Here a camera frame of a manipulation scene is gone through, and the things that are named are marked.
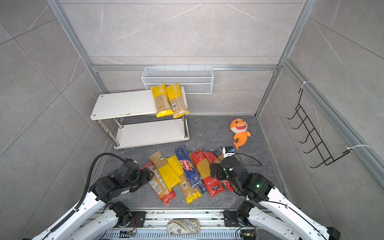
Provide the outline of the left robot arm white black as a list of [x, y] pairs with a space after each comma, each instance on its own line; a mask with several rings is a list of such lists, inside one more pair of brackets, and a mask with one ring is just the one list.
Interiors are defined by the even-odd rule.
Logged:
[[121, 194], [134, 193], [153, 180], [149, 168], [141, 168], [132, 159], [124, 159], [119, 169], [97, 179], [76, 205], [55, 223], [36, 235], [36, 240], [92, 239], [108, 229], [133, 223], [131, 210], [121, 201]]

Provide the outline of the yellow spaghetti bag with barcode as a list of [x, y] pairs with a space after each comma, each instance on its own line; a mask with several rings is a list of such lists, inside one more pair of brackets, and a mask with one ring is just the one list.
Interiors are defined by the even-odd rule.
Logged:
[[173, 84], [166, 87], [168, 99], [172, 108], [173, 118], [177, 119], [190, 112], [187, 109], [187, 106], [184, 103], [182, 91], [180, 84]]

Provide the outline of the blue Barilla spaghetti box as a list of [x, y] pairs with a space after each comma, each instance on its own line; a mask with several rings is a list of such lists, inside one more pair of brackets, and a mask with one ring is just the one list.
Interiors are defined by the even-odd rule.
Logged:
[[187, 153], [185, 148], [178, 148], [177, 150], [175, 150], [175, 154], [191, 187], [197, 187], [201, 194], [206, 193], [207, 188], [205, 187], [198, 171], [196, 170], [195, 165], [190, 159], [189, 154]]

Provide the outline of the yellow wholewheat spaghetti bag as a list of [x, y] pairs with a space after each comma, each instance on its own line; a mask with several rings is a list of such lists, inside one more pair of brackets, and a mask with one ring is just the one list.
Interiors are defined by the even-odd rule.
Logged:
[[171, 116], [174, 114], [168, 99], [166, 84], [151, 87], [155, 105], [157, 109], [157, 118]]

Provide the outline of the red spaghetti bag with label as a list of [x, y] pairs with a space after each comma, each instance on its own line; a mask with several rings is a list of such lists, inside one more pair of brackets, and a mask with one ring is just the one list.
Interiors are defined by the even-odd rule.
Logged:
[[148, 168], [154, 173], [153, 179], [149, 181], [149, 184], [158, 196], [158, 198], [164, 203], [164, 205], [169, 205], [171, 201], [177, 198], [175, 192], [170, 191], [168, 189], [163, 178], [161, 177], [160, 173], [152, 162], [148, 162], [146, 165], [141, 167], [142, 170], [144, 168]]

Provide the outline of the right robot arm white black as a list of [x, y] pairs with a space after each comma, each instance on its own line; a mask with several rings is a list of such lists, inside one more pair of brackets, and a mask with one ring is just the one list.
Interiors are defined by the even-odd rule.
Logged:
[[238, 222], [261, 228], [281, 240], [339, 240], [340, 232], [325, 227], [291, 203], [259, 173], [249, 173], [234, 156], [210, 165], [211, 176], [229, 181], [235, 194], [246, 200], [236, 212]]

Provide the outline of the tan yellow pasta bag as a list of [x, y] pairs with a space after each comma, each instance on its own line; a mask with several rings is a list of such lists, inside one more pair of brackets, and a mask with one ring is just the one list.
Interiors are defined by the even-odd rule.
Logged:
[[171, 165], [167, 162], [166, 158], [163, 156], [161, 151], [157, 151], [151, 156], [149, 156], [149, 160], [157, 168], [167, 188], [171, 192], [173, 187], [177, 186], [181, 182], [179, 176], [173, 170]]

